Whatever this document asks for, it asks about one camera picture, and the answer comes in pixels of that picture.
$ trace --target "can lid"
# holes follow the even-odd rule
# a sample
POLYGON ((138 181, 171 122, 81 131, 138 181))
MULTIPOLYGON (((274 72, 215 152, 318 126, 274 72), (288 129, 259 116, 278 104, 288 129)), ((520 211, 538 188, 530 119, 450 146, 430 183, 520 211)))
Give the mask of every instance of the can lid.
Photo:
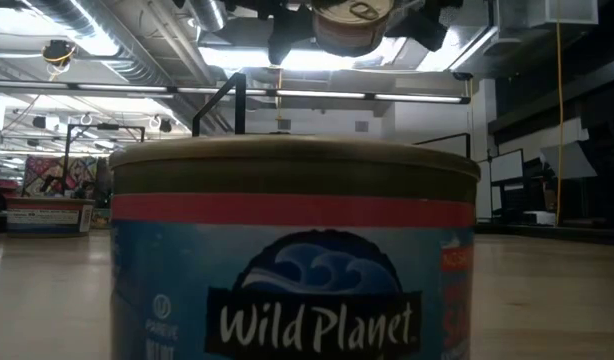
POLYGON ((148 161, 181 159, 276 159, 359 161, 423 166, 480 179, 480 167, 464 157, 413 145, 297 135, 189 138, 137 144, 114 152, 112 168, 148 161))
POLYGON ((385 17, 394 6, 393 0, 347 0, 330 5, 313 1, 314 10, 325 18, 343 24, 366 24, 385 17))

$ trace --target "floor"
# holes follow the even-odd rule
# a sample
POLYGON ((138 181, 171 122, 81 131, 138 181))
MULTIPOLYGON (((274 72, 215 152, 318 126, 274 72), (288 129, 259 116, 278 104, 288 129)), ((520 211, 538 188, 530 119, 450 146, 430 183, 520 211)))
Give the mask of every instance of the floor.
MULTIPOLYGON (((472 358, 614 359, 614 247, 479 236, 472 358)), ((0 360, 108 359, 109 236, 0 236, 0 360)))

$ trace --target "blue label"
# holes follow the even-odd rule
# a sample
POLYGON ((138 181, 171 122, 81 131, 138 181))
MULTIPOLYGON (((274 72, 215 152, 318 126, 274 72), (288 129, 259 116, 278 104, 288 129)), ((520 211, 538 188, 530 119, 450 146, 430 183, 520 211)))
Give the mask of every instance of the blue label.
POLYGON ((463 228, 116 220, 114 359, 466 359, 471 245, 463 228))

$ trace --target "tuna can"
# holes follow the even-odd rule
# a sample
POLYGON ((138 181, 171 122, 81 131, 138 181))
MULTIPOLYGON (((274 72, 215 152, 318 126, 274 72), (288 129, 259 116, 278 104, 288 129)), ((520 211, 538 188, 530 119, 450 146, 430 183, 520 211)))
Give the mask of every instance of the tuna can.
POLYGON ((472 161, 235 136, 110 164, 113 359, 469 357, 472 161))
POLYGON ((65 198, 7 199, 10 237, 76 237, 89 232, 93 200, 65 198))
POLYGON ((361 56, 380 45, 393 0, 348 0, 331 4, 313 1, 314 32, 318 45, 340 56, 361 56))

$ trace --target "ductwork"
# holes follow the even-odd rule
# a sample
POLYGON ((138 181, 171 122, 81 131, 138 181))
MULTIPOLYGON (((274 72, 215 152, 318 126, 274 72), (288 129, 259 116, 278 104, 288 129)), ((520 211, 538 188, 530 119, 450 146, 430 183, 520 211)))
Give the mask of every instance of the ductwork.
MULTIPOLYGON (((101 0, 23 0, 36 13, 62 26, 91 55, 116 55, 133 61, 103 62, 133 85, 173 85, 169 75, 101 0)), ((180 95, 158 99, 191 127, 197 109, 180 95)))
POLYGON ((216 32, 227 23, 225 6, 218 0, 187 0, 185 7, 203 31, 216 32))

